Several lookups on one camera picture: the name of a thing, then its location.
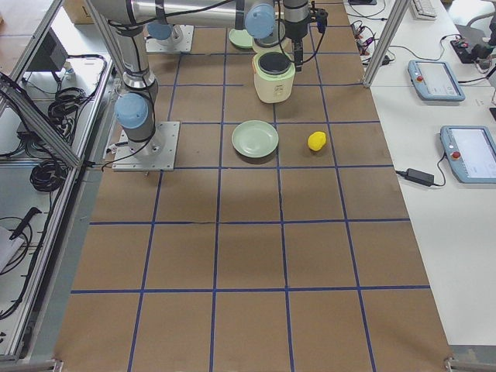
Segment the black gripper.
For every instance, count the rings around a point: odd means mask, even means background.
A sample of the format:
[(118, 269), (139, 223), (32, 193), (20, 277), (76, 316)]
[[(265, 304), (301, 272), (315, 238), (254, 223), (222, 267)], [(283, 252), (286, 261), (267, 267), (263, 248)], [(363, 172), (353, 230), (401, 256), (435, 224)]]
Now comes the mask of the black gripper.
[(286, 37), (292, 40), (294, 68), (300, 72), (304, 57), (302, 40), (308, 34), (310, 21), (308, 1), (284, 0), (283, 10)]

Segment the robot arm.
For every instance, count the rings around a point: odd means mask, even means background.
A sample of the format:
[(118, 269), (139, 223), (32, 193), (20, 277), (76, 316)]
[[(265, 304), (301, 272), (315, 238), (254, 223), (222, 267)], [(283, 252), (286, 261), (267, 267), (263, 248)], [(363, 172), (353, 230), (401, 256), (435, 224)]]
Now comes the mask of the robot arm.
[(180, 25), (151, 22), (147, 25), (147, 31), (149, 36), (159, 43), (179, 43), (184, 39)]
[(315, 11), (308, 1), (90, 1), (89, 4), (115, 30), (123, 63), (123, 82), (132, 93), (157, 86), (150, 70), (144, 40), (144, 26), (213, 26), (246, 30), (255, 40), (280, 30), (292, 42), (294, 65), (301, 70), (303, 39)]

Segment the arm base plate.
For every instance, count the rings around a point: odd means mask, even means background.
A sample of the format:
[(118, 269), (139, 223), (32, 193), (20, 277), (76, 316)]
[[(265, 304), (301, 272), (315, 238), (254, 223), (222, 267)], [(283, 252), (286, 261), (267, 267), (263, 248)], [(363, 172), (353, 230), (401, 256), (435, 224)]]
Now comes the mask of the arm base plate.
[(190, 53), (194, 29), (186, 25), (149, 23), (146, 26), (146, 51), (151, 54)]
[(174, 169), (179, 137), (179, 122), (159, 122), (152, 140), (141, 150), (142, 144), (129, 142), (122, 129), (120, 140), (127, 142), (117, 148), (114, 171), (172, 171)]

